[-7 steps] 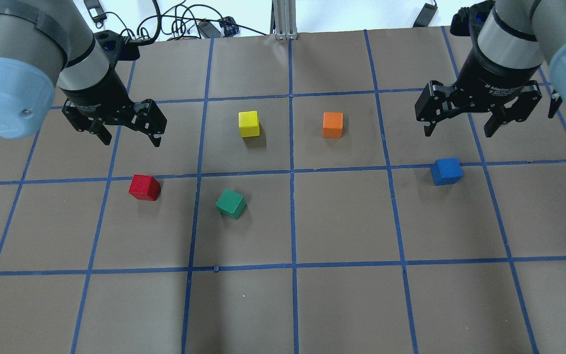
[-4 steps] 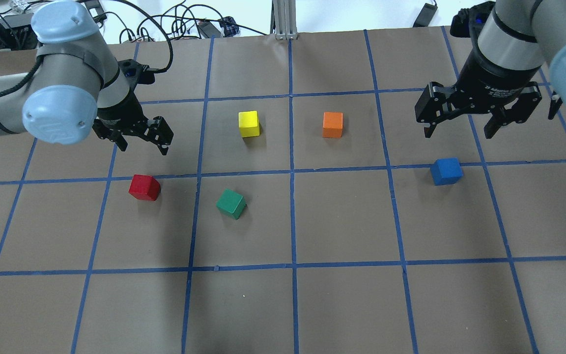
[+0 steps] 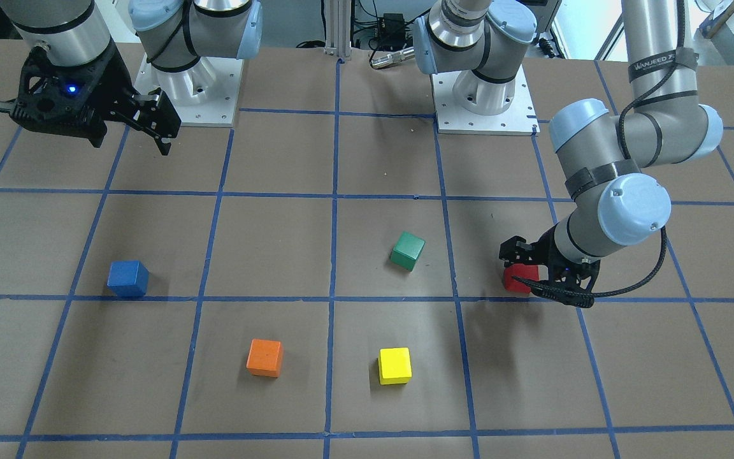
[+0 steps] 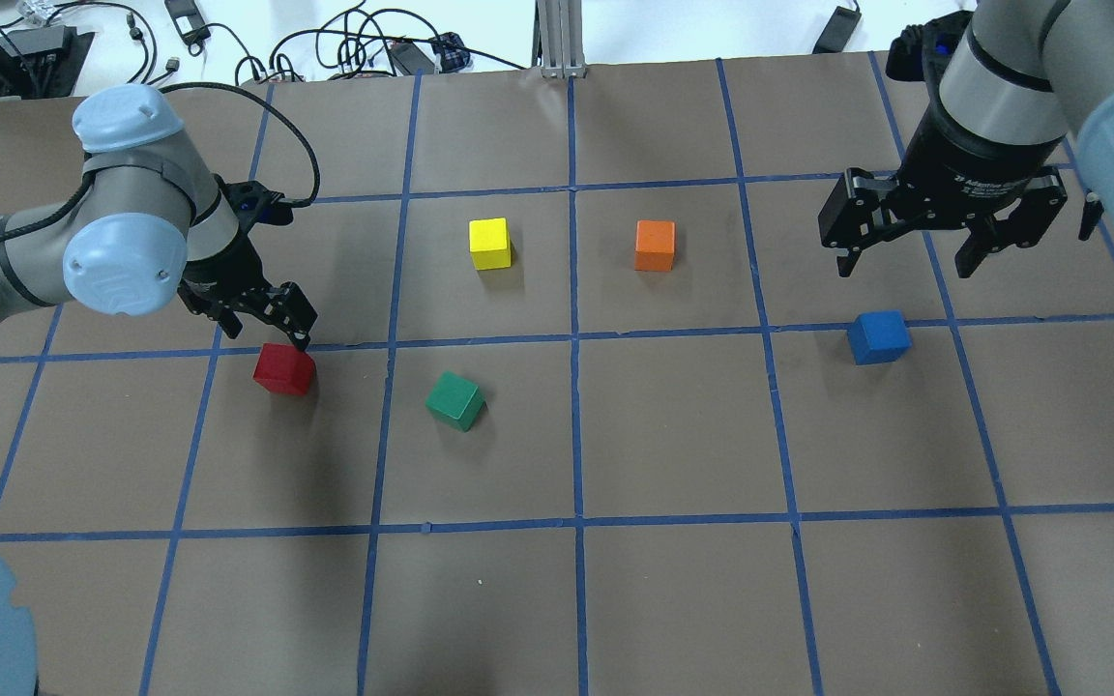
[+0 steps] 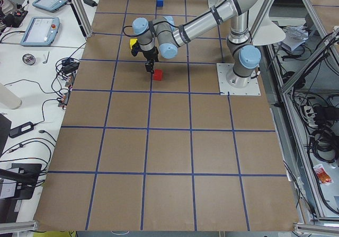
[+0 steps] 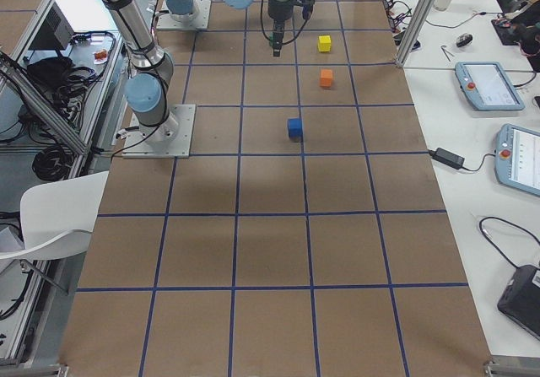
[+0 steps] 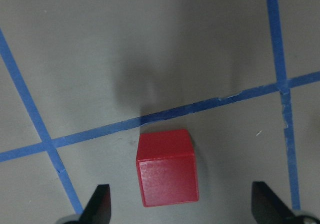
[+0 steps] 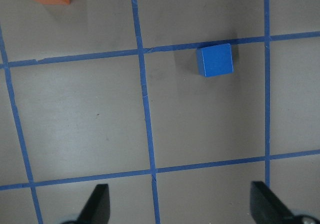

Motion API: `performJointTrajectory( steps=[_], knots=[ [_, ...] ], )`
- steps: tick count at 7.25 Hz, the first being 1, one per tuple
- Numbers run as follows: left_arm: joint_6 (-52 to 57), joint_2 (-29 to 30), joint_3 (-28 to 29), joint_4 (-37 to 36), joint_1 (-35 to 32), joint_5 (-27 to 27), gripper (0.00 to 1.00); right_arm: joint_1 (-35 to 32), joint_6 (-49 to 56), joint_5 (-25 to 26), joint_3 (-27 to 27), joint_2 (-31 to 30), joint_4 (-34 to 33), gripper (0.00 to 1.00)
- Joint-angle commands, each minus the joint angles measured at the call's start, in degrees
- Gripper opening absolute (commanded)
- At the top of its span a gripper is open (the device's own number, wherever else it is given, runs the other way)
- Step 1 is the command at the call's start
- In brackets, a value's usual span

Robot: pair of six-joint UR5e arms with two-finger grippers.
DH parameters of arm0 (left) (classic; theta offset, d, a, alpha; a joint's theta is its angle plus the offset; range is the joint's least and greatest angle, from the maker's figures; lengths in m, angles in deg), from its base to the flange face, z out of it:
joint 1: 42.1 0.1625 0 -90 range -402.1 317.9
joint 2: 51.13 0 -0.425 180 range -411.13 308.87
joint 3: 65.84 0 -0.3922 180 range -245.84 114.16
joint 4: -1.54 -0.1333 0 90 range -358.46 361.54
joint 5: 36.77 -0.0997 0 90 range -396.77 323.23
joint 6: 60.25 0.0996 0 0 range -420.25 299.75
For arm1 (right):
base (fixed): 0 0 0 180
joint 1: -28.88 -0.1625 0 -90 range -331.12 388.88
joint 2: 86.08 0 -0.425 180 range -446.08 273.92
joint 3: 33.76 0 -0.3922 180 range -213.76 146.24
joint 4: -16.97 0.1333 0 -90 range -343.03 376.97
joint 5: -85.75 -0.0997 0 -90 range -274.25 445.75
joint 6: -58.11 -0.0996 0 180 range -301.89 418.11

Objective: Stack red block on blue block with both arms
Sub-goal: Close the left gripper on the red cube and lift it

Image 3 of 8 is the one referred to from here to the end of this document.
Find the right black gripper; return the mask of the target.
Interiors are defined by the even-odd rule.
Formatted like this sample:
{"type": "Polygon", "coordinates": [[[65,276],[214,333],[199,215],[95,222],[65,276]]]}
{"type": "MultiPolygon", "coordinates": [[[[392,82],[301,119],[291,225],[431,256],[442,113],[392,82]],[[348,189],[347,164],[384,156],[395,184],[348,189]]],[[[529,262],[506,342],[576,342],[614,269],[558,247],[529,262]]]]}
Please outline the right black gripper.
{"type": "Polygon", "coordinates": [[[33,133],[72,136],[102,145],[107,121],[123,122],[149,135],[161,155],[171,151],[182,120],[161,87],[137,94],[116,45],[93,61],[54,65],[47,51],[33,47],[24,61],[10,117],[33,133]]]}

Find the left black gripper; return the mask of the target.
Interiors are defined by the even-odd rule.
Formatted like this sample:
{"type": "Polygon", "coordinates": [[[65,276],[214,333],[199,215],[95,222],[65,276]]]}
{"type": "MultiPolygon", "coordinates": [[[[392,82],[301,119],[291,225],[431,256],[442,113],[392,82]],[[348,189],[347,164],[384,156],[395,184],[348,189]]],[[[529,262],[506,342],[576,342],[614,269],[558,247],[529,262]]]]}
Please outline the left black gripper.
{"type": "Polygon", "coordinates": [[[582,250],[571,236],[568,223],[558,223],[529,244],[521,236],[501,243],[498,258],[504,267],[514,264],[544,265],[548,279],[524,283],[531,293],[565,305],[588,309],[595,303],[592,288],[599,276],[600,256],[582,250]]]}

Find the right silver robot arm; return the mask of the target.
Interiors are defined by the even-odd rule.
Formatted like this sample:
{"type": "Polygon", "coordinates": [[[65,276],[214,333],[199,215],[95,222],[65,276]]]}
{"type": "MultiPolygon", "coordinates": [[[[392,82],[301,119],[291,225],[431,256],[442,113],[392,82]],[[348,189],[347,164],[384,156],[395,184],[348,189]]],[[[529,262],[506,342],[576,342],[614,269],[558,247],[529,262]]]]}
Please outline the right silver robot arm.
{"type": "Polygon", "coordinates": [[[181,127],[234,125],[243,64],[261,45],[259,1],[3,1],[29,45],[0,112],[33,133],[102,145],[109,122],[162,155],[181,127]]]}

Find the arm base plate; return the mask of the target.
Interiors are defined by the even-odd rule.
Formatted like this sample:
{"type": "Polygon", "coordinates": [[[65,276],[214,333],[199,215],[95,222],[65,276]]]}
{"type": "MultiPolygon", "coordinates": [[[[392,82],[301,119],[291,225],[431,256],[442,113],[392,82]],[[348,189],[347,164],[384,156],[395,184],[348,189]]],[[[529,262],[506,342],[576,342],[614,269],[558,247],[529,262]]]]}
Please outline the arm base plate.
{"type": "Polygon", "coordinates": [[[471,71],[431,75],[438,130],[445,134],[530,136],[538,116],[524,69],[504,84],[492,84],[471,71]]]}
{"type": "Polygon", "coordinates": [[[162,88],[184,127],[231,128],[245,60],[204,56],[195,67],[179,73],[154,69],[143,56],[135,88],[148,93],[162,88]]]}

